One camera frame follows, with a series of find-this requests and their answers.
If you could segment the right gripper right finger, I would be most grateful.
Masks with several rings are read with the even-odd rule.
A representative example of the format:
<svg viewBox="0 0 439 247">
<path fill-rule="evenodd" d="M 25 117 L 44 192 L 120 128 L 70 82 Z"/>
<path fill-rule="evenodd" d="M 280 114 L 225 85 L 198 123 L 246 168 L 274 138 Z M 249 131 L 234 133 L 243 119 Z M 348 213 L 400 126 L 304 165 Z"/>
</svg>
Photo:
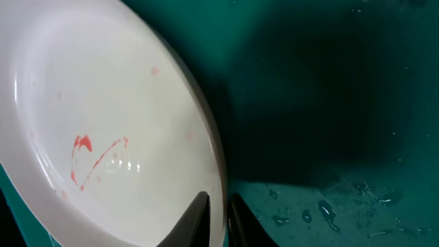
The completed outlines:
<svg viewBox="0 0 439 247">
<path fill-rule="evenodd" d="M 238 193 L 228 201 L 228 246 L 278 247 Z"/>
</svg>

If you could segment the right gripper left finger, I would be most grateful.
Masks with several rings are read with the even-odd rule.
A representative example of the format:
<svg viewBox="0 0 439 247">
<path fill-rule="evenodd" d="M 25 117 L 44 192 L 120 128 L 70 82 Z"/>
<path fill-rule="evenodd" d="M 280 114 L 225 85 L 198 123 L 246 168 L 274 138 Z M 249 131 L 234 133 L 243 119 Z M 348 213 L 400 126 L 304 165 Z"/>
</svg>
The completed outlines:
<svg viewBox="0 0 439 247">
<path fill-rule="evenodd" d="M 201 191 L 158 247 L 209 247 L 210 197 Z"/>
</svg>

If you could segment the white plate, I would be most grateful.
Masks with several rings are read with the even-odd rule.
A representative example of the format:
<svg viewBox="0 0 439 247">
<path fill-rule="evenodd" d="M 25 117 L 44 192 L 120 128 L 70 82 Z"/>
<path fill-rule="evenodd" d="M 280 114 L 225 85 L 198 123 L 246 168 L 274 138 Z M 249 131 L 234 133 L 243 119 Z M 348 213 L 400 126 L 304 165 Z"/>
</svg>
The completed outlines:
<svg viewBox="0 0 439 247">
<path fill-rule="evenodd" d="M 202 191 L 226 234 L 203 96 L 121 1 L 1 2 L 1 164 L 63 246 L 157 246 Z"/>
</svg>

